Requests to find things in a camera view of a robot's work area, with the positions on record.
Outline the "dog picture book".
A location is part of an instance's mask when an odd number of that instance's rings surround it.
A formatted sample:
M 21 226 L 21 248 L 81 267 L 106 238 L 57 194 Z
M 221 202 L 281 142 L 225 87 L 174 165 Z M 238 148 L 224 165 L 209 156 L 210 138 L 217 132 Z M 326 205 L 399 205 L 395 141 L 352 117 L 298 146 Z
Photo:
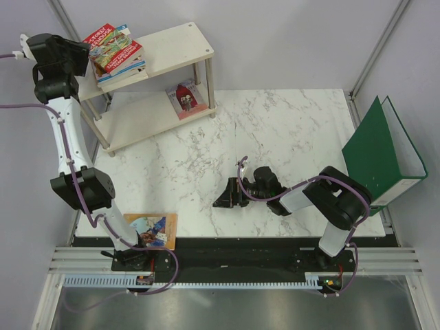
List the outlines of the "dog picture book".
M 127 25 L 120 25 L 120 26 L 115 27 L 115 28 L 117 28 L 119 31 L 121 31 L 124 34 L 126 34 L 126 35 L 131 37 L 131 33 L 130 33 Z M 99 67 L 97 67 L 97 65 L 93 64 L 92 61 L 91 61 L 91 67 L 93 69 L 93 74 L 94 74 L 96 82 L 98 84 L 106 83 L 106 82 L 108 82 L 112 78 L 123 76 L 127 72 L 129 72 L 129 71 L 131 71 L 133 69 L 137 69 L 137 68 L 142 69 L 144 67 L 144 65 L 145 65 L 145 60 L 144 60 L 144 54 L 143 54 L 142 56 L 139 56 L 138 58 L 136 58 L 128 67 L 126 67 L 125 69 L 123 69 L 119 73 L 114 74 L 114 75 L 110 75 L 110 74 L 107 74 L 106 72 L 104 72 L 103 70 L 101 70 Z

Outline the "red Treehouse book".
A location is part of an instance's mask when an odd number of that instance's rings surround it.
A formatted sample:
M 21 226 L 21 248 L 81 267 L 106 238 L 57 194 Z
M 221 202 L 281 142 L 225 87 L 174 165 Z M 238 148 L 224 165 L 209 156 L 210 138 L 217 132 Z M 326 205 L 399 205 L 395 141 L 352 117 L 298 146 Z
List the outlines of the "red Treehouse book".
M 114 75 L 144 54 L 144 48 L 130 36 L 106 23 L 83 40 L 90 45 L 89 59 L 107 74 Z

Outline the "orange illustrated book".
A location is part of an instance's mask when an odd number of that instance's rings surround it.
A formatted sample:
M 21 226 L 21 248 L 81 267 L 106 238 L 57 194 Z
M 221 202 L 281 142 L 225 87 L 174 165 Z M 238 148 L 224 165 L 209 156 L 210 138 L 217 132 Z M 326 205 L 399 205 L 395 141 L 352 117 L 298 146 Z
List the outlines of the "orange illustrated book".
M 126 222 L 136 230 L 147 247 L 175 249 L 177 214 L 124 214 Z

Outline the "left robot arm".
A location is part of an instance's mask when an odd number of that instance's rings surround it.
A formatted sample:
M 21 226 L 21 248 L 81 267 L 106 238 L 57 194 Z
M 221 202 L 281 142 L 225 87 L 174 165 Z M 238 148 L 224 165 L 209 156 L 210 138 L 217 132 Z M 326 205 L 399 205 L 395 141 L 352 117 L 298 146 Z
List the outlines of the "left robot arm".
M 151 254 L 116 206 L 113 182 L 94 167 L 82 133 L 76 79 L 86 74 L 90 45 L 53 34 L 37 34 L 25 44 L 25 53 L 36 61 L 32 70 L 34 93 L 45 107 L 56 139 L 58 176 L 50 181 L 52 190 L 74 210 L 82 211 L 91 227 L 104 228 L 117 257 L 131 249 L 127 263 L 135 270 L 145 270 Z

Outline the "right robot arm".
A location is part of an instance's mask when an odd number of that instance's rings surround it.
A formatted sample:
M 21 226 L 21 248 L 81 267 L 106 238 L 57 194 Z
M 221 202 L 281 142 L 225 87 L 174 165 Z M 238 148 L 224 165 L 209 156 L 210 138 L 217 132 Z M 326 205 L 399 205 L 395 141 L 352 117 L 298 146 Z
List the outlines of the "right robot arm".
M 239 166 L 238 174 L 228 179 L 225 190 L 212 206 L 246 207 L 251 201 L 258 201 L 282 217 L 315 207 L 327 220 L 314 255 L 316 265 L 325 271 L 332 270 L 340 262 L 339 254 L 353 236 L 357 222 L 369 216 L 372 201 L 369 190 L 332 166 L 291 188 L 282 186 L 268 166 L 254 171 L 253 182 L 243 176 L 243 165 Z

